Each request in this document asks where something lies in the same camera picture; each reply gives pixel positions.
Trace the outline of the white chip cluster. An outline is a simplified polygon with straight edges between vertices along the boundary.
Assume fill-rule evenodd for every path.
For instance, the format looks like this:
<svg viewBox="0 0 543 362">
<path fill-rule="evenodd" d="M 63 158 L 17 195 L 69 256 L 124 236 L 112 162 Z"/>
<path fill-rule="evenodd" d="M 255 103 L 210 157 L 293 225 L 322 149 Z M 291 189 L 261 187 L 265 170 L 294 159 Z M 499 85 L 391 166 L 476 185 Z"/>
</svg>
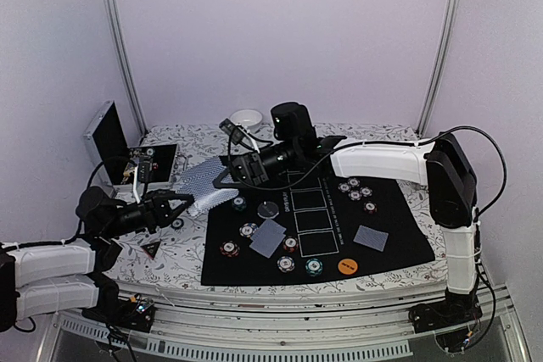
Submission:
<svg viewBox="0 0 543 362">
<path fill-rule="evenodd" d="M 372 196 L 372 189 L 369 187 L 363 187 L 361 189 L 361 195 L 363 197 L 371 197 Z"/>
<path fill-rule="evenodd" d="M 361 193 L 359 191 L 350 191 L 348 196 L 353 201 L 358 201 L 361 199 Z"/>
<path fill-rule="evenodd" d="M 350 184 L 352 188 L 358 188 L 361 184 L 360 181 L 356 178 L 350 178 L 348 180 L 348 183 Z"/>
</svg>

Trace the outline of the clear dealer button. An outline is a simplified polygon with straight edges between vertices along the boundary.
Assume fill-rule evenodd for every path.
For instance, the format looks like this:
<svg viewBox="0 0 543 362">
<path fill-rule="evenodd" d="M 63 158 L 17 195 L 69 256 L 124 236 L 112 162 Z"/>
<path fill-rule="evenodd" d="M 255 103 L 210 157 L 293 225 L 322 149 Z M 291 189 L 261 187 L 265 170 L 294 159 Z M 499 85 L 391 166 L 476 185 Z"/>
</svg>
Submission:
<svg viewBox="0 0 543 362">
<path fill-rule="evenodd" d="M 263 201 L 258 205 L 257 214 L 263 220 L 273 220 L 280 213 L 279 206 L 272 201 Z"/>
</svg>

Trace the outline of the green poker chip stack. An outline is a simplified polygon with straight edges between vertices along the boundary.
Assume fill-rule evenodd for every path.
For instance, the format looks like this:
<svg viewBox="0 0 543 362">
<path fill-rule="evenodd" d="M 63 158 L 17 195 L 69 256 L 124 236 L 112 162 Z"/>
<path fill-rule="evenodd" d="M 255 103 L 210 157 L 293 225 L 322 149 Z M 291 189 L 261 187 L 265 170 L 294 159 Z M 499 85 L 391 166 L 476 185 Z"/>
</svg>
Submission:
<svg viewBox="0 0 543 362">
<path fill-rule="evenodd" d="M 183 226 L 184 226 L 184 221 L 183 221 L 183 219 L 175 219 L 175 220 L 171 223 L 171 228 L 174 229 L 174 230 L 179 230 L 179 229 L 181 229 Z"/>
</svg>

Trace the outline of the red chip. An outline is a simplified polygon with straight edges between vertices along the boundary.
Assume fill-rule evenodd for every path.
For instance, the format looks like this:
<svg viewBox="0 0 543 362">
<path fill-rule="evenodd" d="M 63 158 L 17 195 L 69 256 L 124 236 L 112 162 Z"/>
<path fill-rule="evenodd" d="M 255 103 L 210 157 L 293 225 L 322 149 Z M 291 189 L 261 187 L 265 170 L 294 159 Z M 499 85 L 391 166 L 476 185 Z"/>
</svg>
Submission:
<svg viewBox="0 0 543 362">
<path fill-rule="evenodd" d="M 233 258 L 239 255 L 240 247 L 235 242 L 227 241 L 220 246 L 220 251 L 222 255 Z"/>
<path fill-rule="evenodd" d="M 378 210 L 378 207 L 373 202 L 365 202 L 363 205 L 364 211 L 368 214 L 375 214 Z"/>
<path fill-rule="evenodd" d="M 298 249 L 298 240 L 294 237 L 286 237 L 283 241 L 283 248 L 288 253 L 293 253 Z"/>
</svg>

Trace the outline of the blue card deck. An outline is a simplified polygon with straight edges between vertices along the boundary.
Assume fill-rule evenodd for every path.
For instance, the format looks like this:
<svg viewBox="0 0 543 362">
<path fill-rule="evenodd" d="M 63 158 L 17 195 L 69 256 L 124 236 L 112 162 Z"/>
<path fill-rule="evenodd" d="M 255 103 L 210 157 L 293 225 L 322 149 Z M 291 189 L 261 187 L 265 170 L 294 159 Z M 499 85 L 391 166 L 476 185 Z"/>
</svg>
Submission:
<svg viewBox="0 0 543 362">
<path fill-rule="evenodd" d="M 232 200 L 238 195 L 237 189 L 216 188 L 213 181 L 227 167 L 215 156 L 182 172 L 176 181 L 176 192 L 190 194 L 194 203 L 187 212 L 192 217 L 207 213 L 210 209 Z"/>
</svg>

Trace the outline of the orange big blind button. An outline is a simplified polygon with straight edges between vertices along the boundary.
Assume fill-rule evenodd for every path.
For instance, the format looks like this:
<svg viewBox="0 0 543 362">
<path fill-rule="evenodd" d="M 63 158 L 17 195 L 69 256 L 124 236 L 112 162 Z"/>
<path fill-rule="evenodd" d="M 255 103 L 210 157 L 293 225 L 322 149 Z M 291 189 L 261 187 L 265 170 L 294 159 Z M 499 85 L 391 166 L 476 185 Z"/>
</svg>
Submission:
<svg viewBox="0 0 543 362">
<path fill-rule="evenodd" d="M 338 271 L 345 276 L 354 275 L 358 270 L 358 264 L 353 259 L 341 259 L 338 262 Z"/>
</svg>

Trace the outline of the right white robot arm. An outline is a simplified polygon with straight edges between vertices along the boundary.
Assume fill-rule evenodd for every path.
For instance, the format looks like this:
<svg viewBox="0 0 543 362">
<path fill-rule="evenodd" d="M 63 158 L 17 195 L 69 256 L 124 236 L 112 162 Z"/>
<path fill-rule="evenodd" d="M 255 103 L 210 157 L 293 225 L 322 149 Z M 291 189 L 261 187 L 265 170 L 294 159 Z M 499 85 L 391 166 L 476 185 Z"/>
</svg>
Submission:
<svg viewBox="0 0 543 362">
<path fill-rule="evenodd" d="M 266 183 L 287 170 L 306 175 L 330 163 L 336 176 L 370 176 L 426 186 L 430 215 L 445 240 L 447 291 L 439 306 L 447 325 L 457 324 L 472 308 L 470 297 L 477 281 L 477 177 L 453 131 L 419 141 L 357 141 L 347 136 L 319 137 L 306 106 L 280 103 L 271 109 L 276 143 L 226 158 L 215 187 L 265 191 Z"/>
</svg>

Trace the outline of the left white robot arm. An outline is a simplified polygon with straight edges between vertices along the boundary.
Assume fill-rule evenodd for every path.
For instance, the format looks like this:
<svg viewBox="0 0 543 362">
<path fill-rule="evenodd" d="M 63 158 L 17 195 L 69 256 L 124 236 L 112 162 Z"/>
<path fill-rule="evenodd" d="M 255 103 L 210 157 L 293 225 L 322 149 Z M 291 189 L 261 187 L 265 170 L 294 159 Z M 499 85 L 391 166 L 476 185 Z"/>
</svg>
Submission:
<svg viewBox="0 0 543 362">
<path fill-rule="evenodd" d="M 153 301 L 139 294 L 121 299 L 117 283 L 105 275 L 122 251 L 116 240 L 171 226 L 194 197 L 164 189 L 135 191 L 133 197 L 127 203 L 88 182 L 76 207 L 79 224 L 73 237 L 1 246 L 2 331 L 65 309 L 81 309 L 88 319 L 106 325 L 149 331 Z"/>
</svg>

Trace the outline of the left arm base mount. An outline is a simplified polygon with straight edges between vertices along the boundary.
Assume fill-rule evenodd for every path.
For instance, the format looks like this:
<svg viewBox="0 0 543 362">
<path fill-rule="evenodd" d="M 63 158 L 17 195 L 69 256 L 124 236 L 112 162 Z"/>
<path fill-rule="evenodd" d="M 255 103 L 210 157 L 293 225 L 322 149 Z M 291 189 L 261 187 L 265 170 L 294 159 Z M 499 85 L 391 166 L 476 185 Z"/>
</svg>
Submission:
<svg viewBox="0 0 543 362">
<path fill-rule="evenodd" d="M 155 313 L 154 301 L 139 295 L 130 299 L 117 298 L 115 304 L 97 305 L 81 311 L 81 315 L 89 320 L 144 333 L 150 333 Z"/>
</svg>

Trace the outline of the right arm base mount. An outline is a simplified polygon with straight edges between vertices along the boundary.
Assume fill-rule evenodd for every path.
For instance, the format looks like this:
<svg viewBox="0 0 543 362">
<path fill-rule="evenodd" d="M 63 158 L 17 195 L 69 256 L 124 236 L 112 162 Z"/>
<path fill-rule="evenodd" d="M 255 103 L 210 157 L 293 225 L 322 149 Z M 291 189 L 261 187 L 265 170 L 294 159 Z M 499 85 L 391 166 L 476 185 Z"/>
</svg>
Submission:
<svg viewBox="0 0 543 362">
<path fill-rule="evenodd" d="M 408 310 L 408 320 L 415 333 L 439 330 L 441 328 L 475 321 L 482 327 L 484 316 L 476 290 L 467 295 L 445 291 L 445 298 L 430 303 L 420 303 Z"/>
</svg>

